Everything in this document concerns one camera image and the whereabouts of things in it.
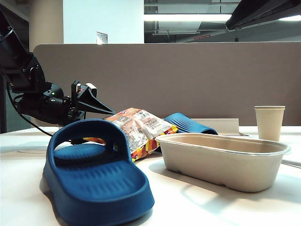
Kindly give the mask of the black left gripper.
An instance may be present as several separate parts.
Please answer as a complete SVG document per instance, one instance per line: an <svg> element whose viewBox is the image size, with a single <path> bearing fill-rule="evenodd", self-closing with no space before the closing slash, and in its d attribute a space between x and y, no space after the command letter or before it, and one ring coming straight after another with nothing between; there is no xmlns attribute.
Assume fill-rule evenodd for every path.
<svg viewBox="0 0 301 226"><path fill-rule="evenodd" d="M93 84L82 85L78 80L75 80L71 85L71 97L63 97L63 106L65 107L63 125L81 120L84 116L83 111L91 113L115 113L97 99L97 87Z"/></svg>

